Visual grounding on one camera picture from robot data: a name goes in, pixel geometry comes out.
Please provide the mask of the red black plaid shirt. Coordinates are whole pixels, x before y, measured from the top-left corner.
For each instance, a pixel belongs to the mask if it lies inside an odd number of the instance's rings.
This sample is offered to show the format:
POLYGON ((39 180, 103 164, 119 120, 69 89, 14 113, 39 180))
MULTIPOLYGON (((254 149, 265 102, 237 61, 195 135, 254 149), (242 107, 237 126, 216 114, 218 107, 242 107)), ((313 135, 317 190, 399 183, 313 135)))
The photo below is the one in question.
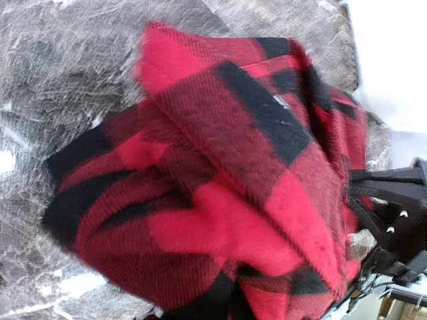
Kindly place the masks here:
POLYGON ((164 319, 319 319, 360 263, 349 174, 367 121, 302 46, 152 22, 145 97, 47 160, 42 224, 164 319))

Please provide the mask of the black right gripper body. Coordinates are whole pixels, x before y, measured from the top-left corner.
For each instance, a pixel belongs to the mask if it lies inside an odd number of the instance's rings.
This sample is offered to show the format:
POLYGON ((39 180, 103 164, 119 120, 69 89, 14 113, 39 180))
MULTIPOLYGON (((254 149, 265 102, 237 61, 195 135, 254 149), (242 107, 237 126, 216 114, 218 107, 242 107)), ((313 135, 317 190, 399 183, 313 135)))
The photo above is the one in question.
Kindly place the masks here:
POLYGON ((376 240, 362 270, 411 283, 426 270, 426 161, 350 172, 350 209, 376 240))

